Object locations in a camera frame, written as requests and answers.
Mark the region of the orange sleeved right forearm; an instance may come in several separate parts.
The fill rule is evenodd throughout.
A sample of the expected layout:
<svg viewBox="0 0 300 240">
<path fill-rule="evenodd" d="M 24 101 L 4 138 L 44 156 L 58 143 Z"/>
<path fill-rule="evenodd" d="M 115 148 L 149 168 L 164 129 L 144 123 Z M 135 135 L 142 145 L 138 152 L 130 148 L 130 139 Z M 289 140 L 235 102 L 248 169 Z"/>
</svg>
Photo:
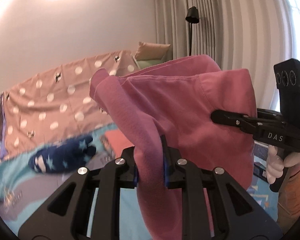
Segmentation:
<svg viewBox="0 0 300 240">
<path fill-rule="evenodd" d="M 291 176 L 279 194 L 277 223 L 286 233 L 300 216 L 300 153 L 292 153 L 280 163 L 292 168 Z"/>
</svg>

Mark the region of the right white gloved hand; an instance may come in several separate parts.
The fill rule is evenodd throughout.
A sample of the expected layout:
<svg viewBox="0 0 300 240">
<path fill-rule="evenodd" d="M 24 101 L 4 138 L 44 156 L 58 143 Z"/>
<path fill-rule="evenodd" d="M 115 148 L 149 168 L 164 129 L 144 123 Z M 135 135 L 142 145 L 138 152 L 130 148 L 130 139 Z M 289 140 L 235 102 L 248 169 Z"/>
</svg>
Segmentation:
<svg viewBox="0 0 300 240">
<path fill-rule="evenodd" d="M 292 152 L 283 160 L 279 157 L 279 149 L 276 146 L 269 145 L 266 176 L 270 185 L 283 176 L 284 168 L 290 169 L 291 176 L 300 172 L 300 152 Z"/>
</svg>

